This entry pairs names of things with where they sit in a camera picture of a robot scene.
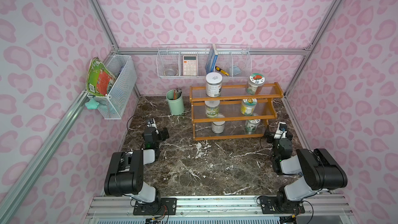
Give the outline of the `white lid green label jar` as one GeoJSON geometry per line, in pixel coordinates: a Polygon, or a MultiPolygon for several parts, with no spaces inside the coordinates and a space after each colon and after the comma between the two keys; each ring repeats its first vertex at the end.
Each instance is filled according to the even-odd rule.
{"type": "Polygon", "coordinates": [[[205,101],[205,114],[208,118],[217,118],[219,115],[219,100],[205,101]]]}

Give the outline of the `strawberry lid seed jar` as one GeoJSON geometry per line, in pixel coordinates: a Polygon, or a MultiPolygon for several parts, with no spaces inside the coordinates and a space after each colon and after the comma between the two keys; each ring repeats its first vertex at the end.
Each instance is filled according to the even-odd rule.
{"type": "Polygon", "coordinates": [[[262,74],[253,73],[249,76],[246,91],[250,95],[258,95],[264,84],[265,77],[262,74]]]}

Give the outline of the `tall white tin jar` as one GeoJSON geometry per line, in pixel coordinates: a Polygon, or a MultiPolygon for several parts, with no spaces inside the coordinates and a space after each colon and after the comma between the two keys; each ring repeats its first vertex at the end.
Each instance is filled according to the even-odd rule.
{"type": "Polygon", "coordinates": [[[223,76],[218,72],[211,72],[206,75],[206,94],[209,97],[221,96],[223,76]]]}

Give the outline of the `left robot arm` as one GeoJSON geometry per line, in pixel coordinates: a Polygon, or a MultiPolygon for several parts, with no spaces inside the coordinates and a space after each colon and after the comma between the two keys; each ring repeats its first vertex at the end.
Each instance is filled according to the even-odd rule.
{"type": "Polygon", "coordinates": [[[105,194],[130,197],[144,204],[159,203],[160,195],[156,188],[144,181],[144,166],[158,160],[160,143],[169,137],[167,128],[147,127],[143,133],[142,149],[113,153],[104,182],[105,194]]]}

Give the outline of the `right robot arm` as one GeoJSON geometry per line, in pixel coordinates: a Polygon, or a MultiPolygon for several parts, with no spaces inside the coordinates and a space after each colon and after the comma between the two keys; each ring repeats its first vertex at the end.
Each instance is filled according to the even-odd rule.
{"type": "Polygon", "coordinates": [[[287,130],[264,134],[272,145],[272,166],[278,175],[301,175],[295,182],[282,186],[277,195],[279,205],[299,203],[322,190],[345,188],[348,177],[330,153],[324,149],[297,149],[293,155],[293,135],[287,130]]]}

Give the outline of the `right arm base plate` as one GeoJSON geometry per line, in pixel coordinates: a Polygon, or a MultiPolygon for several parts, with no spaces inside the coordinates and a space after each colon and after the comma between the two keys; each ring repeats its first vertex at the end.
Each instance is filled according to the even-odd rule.
{"type": "Polygon", "coordinates": [[[283,196],[259,196],[256,203],[260,205],[263,214],[304,214],[305,209],[299,201],[289,201],[283,196]]]}

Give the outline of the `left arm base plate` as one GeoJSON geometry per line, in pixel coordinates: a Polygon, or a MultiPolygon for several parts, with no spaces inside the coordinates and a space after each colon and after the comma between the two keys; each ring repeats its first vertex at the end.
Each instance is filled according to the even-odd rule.
{"type": "Polygon", "coordinates": [[[135,203],[134,216],[175,215],[177,198],[161,198],[153,203],[135,203]]]}

